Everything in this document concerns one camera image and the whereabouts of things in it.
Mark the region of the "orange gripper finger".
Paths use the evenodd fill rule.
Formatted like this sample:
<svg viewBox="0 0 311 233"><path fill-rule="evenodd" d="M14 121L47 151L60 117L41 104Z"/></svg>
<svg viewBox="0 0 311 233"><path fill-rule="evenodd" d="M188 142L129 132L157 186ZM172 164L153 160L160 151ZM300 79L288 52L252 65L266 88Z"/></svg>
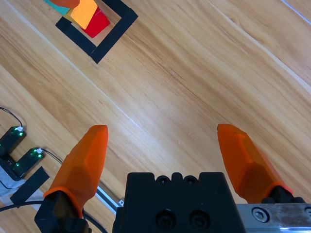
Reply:
<svg viewBox="0 0 311 233"><path fill-rule="evenodd" d="M79 0L52 0L52 3L59 7L75 8L79 5Z"/></svg>
<svg viewBox="0 0 311 233"><path fill-rule="evenodd" d="M94 125L64 159L35 215L42 233L90 233L83 208L97 191L108 145L108 127Z"/></svg>
<svg viewBox="0 0 311 233"><path fill-rule="evenodd" d="M249 204L305 203L302 197L294 197L247 133L230 124L219 124L217 135L226 171L241 198Z"/></svg>

